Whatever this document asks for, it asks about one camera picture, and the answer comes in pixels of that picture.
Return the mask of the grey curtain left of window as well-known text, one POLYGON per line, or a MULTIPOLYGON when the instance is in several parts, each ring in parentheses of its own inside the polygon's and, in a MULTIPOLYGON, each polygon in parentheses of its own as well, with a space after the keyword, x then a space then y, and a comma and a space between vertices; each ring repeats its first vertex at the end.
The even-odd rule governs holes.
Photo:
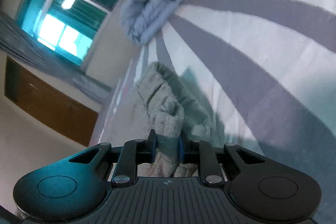
POLYGON ((18 61, 80 90, 97 103, 103 103, 111 88, 84 74, 76 65, 59 56, 25 33, 1 12, 1 50, 18 61))

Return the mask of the brown wooden door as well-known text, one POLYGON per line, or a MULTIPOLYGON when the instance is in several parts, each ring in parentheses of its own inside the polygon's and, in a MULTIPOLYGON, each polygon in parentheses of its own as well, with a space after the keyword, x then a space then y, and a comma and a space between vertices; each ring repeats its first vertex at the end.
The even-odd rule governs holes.
POLYGON ((5 97, 42 124, 86 147, 98 113, 6 58, 5 97))

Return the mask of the purple pink striped bed sheet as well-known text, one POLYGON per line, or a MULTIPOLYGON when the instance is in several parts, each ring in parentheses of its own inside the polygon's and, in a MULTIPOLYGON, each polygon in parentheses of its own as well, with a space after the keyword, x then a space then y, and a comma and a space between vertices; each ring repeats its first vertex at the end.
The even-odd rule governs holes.
POLYGON ((174 71, 210 118, 214 144, 236 143, 312 176, 318 223, 335 223, 335 0, 185 0, 130 61, 91 145, 117 133, 150 63, 174 71))

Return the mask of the grey sweat pants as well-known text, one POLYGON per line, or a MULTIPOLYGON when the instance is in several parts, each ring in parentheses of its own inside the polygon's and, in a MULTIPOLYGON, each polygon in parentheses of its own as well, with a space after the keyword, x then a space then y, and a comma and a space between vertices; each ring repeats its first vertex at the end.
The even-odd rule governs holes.
POLYGON ((138 171, 147 177, 196 176, 195 164, 178 160, 178 139, 210 142, 214 147, 224 145, 223 130, 218 129, 210 114, 183 84, 180 77, 166 65, 153 62, 136 82, 134 94, 138 107, 148 116, 148 125, 157 134, 157 155, 152 164, 143 164, 138 171))

